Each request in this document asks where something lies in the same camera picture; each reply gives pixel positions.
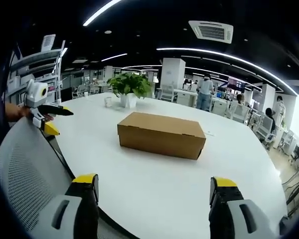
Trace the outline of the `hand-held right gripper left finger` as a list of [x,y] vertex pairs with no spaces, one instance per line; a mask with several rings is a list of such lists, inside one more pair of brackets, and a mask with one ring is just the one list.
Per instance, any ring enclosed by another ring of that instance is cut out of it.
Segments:
[[76,177],[64,195],[45,207],[45,235],[49,239],[96,239],[99,220],[98,175]]

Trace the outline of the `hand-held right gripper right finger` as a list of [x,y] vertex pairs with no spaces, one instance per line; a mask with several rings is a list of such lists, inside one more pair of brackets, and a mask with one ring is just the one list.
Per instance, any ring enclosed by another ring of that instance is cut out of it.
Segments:
[[274,239],[264,212],[244,199],[235,182],[222,177],[210,181],[209,228],[212,239]]

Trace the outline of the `person's left hand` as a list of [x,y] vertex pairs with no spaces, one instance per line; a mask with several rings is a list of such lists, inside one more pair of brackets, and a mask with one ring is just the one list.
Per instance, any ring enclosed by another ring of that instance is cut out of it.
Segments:
[[12,103],[5,103],[5,116],[8,122],[17,122],[23,117],[30,118],[32,113],[26,106],[18,106]]

